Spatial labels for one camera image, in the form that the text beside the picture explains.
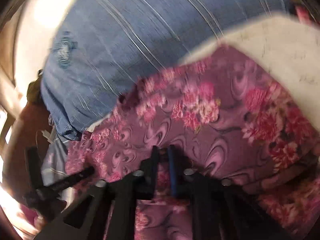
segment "black metal bracket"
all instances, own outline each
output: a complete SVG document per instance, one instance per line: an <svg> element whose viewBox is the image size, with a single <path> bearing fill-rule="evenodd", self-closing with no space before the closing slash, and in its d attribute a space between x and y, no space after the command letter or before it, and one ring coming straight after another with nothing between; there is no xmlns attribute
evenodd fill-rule
<svg viewBox="0 0 320 240"><path fill-rule="evenodd" d="M166 154L172 195L191 201L194 240L291 239L231 180L213 179L184 169L172 145ZM35 240L102 240L105 234L107 240L133 240L136 201L153 198L159 160L159 150L154 146L151 157L141 162L139 170L113 183L98 181L45 226Z"/></svg>
<svg viewBox="0 0 320 240"><path fill-rule="evenodd" d="M33 189L23 196L25 205L37 210L47 222L52 221L65 207L65 201L58 199L59 193L94 174L94 168L88 167L56 183L44 186L37 147L26 149L25 160L30 186Z"/></svg>

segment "metal screw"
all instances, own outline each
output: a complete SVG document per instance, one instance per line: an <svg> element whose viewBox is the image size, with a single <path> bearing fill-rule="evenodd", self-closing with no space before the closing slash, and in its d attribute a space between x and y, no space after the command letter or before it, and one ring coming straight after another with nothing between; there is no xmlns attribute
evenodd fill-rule
<svg viewBox="0 0 320 240"><path fill-rule="evenodd" d="M232 181L231 181L231 179L223 179L223 180L221 181L221 184L222 184L223 186L225 186L225 187L228 187L228 186L231 186Z"/></svg>
<svg viewBox="0 0 320 240"><path fill-rule="evenodd" d="M144 175L144 172L141 171L141 170L137 170L137 171L135 171L135 172L133 173L133 175L136 176L136 177L141 177L141 176Z"/></svg>
<svg viewBox="0 0 320 240"><path fill-rule="evenodd" d="M183 171L183 173L184 173L184 175L190 176L190 175L194 174L195 171L193 169L185 169Z"/></svg>
<svg viewBox="0 0 320 240"><path fill-rule="evenodd" d="M97 183L96 183L96 187L104 187L107 184L107 182L103 179L100 179Z"/></svg>

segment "pink flower pattern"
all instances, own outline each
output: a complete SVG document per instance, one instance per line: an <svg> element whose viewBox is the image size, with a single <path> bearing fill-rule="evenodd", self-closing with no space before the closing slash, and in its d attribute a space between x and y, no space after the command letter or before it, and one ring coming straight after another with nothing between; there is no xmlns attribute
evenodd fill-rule
<svg viewBox="0 0 320 240"><path fill-rule="evenodd" d="M201 123L215 122L219 116L218 104L214 100L209 102L203 101L199 105L199 114L201 117Z"/></svg>
<svg viewBox="0 0 320 240"><path fill-rule="evenodd" d="M140 208L136 208L135 228L136 231L142 231L149 223L148 217L140 211Z"/></svg>
<svg viewBox="0 0 320 240"><path fill-rule="evenodd" d="M171 117L173 119L180 119L183 117L183 105L181 102L178 102L172 106Z"/></svg>
<svg viewBox="0 0 320 240"><path fill-rule="evenodd" d="M184 113L183 122L185 127L190 127L192 130L195 130L200 125L196 113L190 111Z"/></svg>
<svg viewBox="0 0 320 240"><path fill-rule="evenodd" d="M277 82L265 90L251 89L245 95L245 106L252 118L242 129L243 138L251 145L254 141L271 145L268 153L274 161L274 172L297 162L299 145L312 138L316 131L287 91Z"/></svg>
<svg viewBox="0 0 320 240"><path fill-rule="evenodd" d="M313 210L320 204L320 179L305 179L294 190L291 187L282 185L258 198L267 213L289 231L312 218Z"/></svg>
<svg viewBox="0 0 320 240"><path fill-rule="evenodd" d="M245 96L245 105L250 112L260 110L262 103L265 100L267 92L258 88L251 89Z"/></svg>
<svg viewBox="0 0 320 240"><path fill-rule="evenodd" d="M230 51L236 54L235 61L228 58ZM211 64L214 58L218 63ZM222 67L228 71L225 76L220 76ZM257 70L262 76L259 80ZM199 64L162 71L142 86L138 93L130 94L137 97L133 102L138 105L127 110L119 102L110 118L92 134L84 132L80 142L70 143L68 174L89 164L96 169L95 179L117 181L139 167L150 153L150 146L166 147L178 141L186 147L184 154L195 166L215 163L219 172L208 168L217 178L243 168L246 174L250 167L253 176L232 178L236 184L254 185L258 192L270 190L273 183L287 181L292 175L291 166L300 158L307 166L317 157L310 150L316 145L318 134L290 95L261 67L232 47L219 48L217 57L210 56ZM211 154L214 145L217 147ZM78 184L75 188L84 191L88 186L89 183ZM162 212L170 214L172 221L185 220L189 203L169 196L169 186L169 174L159 168L155 198L138 202L136 240L149 239L148 226L157 228ZM301 231L300 224L313 222L310 214L320 212L320 183L308 181L290 190L286 187L282 185L261 195L259 203L283 227L295 233ZM153 210L152 205L161 207Z"/></svg>

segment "purple floral cloth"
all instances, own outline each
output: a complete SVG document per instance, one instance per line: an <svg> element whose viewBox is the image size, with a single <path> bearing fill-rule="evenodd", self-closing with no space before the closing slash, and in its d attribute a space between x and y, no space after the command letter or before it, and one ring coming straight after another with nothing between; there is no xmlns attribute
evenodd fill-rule
<svg viewBox="0 0 320 240"><path fill-rule="evenodd" d="M319 142L288 92L246 55L222 45L201 61L141 80L93 133L70 143L66 171L93 165L90 183L113 182L136 170L153 145L175 144L200 172L260 194L261 206L301 239L320 211L318 176L300 178L316 166ZM136 240L192 239L188 202L171 198L169 186L162 164L154 200L138 201Z"/></svg>

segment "white fabric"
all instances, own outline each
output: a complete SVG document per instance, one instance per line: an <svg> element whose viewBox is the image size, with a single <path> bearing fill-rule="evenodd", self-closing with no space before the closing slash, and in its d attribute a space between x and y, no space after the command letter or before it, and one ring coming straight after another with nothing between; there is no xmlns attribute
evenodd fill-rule
<svg viewBox="0 0 320 240"><path fill-rule="evenodd" d="M292 95L303 114L320 131L320 29L287 15L260 17L210 38L186 55L190 63L211 54L223 42L255 60Z"/></svg>

